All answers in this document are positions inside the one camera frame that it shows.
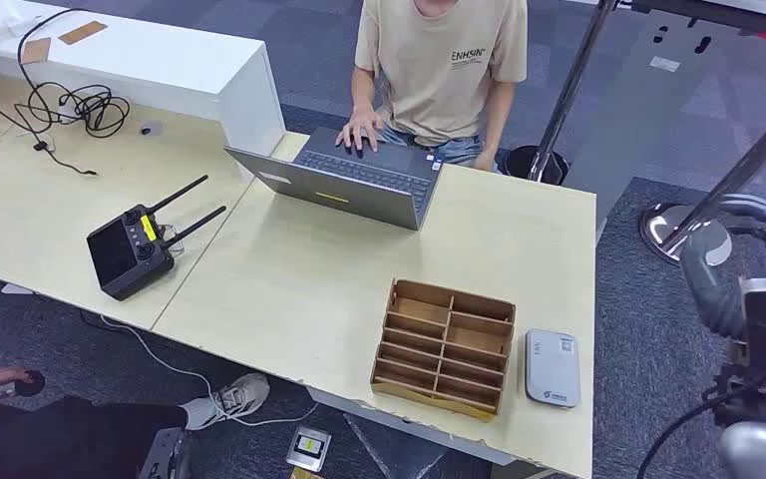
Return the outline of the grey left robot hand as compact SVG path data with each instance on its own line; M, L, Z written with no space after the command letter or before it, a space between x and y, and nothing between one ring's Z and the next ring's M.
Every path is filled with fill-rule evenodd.
M181 428L159 430L138 478L192 478L192 440L190 433Z

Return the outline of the person's right hand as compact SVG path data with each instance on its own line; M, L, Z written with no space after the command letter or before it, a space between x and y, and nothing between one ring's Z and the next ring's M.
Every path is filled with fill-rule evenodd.
M373 152L377 152L377 131L382 127L382 117L370 103L357 104L350 119L337 134L335 145L359 152L368 144Z

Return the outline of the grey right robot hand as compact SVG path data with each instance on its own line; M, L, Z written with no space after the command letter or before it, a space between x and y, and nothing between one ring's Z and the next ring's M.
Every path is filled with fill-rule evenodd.
M747 194L725 194L713 203L714 210L749 217L766 225L766 199ZM766 240L766 230L749 228L750 235ZM747 320L743 300L731 285L719 279L708 264L709 235L702 230L689 234L680 250L679 265L697 306L701 322L712 332L744 341ZM758 279L766 282L766 276Z

